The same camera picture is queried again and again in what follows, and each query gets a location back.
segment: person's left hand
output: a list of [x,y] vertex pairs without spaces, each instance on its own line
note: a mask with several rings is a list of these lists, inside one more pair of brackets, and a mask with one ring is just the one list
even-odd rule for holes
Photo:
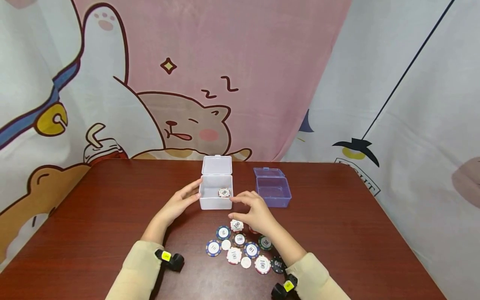
[[180,216],[185,209],[200,199],[200,193],[198,192],[198,187],[202,179],[198,179],[183,189],[175,192],[170,200],[162,207],[162,209],[157,213],[155,218],[163,221],[166,226],[170,226],[172,222]]

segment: curtain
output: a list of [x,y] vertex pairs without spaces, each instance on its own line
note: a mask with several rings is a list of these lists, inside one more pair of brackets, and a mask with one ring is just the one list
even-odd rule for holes
[[285,152],[349,6],[0,0],[0,271],[104,159]]
[[450,300],[480,294],[479,14],[354,1],[282,158],[354,168]]

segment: open box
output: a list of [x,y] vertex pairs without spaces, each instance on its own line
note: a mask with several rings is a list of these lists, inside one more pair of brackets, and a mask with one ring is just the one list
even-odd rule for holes
[[265,200],[268,207],[287,207],[292,194],[287,178],[280,169],[253,168],[257,177],[257,193]]
[[207,209],[232,209],[229,198],[218,196],[218,190],[227,188],[233,196],[232,157],[205,156],[202,164],[202,183],[200,184],[200,207]]

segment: wrist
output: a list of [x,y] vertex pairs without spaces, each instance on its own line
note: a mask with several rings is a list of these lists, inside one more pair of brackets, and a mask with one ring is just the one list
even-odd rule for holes
[[279,232],[283,230],[283,227],[277,220],[273,220],[272,224],[268,226],[268,230],[265,231],[264,235],[272,240],[272,237],[278,236]]
[[140,240],[162,244],[167,227],[168,222],[165,219],[154,217]]

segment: wooden table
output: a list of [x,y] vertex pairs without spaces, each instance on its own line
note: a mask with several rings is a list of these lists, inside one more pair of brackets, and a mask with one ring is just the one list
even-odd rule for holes
[[[149,220],[200,176],[199,161],[111,159],[95,165],[0,274],[0,299],[103,299]],[[445,298],[355,171],[342,164],[233,163],[234,191],[255,189],[254,167],[280,168],[288,208],[272,209],[353,300]],[[242,204],[235,211],[245,211]],[[196,203],[171,226],[166,248],[186,260],[161,272],[158,298],[270,299],[283,276],[211,258],[205,244],[228,211]]]

